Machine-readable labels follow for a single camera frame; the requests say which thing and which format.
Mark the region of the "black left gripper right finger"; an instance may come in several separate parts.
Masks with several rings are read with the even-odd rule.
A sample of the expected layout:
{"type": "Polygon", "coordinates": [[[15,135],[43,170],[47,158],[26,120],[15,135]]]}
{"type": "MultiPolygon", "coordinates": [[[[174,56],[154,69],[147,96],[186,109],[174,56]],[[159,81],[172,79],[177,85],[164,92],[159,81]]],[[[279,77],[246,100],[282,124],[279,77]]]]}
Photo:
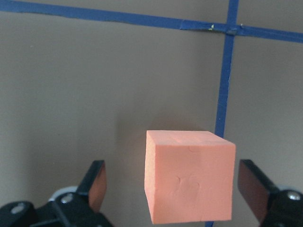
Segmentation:
{"type": "Polygon", "coordinates": [[[260,227],[303,225],[303,194],[279,188],[250,159],[239,161],[238,189],[260,227]]]}

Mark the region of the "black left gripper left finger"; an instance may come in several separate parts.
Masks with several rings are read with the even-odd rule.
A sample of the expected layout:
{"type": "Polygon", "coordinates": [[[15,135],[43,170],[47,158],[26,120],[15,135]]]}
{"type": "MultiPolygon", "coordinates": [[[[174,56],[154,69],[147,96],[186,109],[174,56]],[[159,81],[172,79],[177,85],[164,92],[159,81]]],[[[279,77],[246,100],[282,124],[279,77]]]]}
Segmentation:
{"type": "Polygon", "coordinates": [[[95,160],[79,186],[57,190],[48,202],[35,208],[15,201],[0,209],[2,227],[111,227],[100,213],[107,188],[105,162],[95,160]]]}

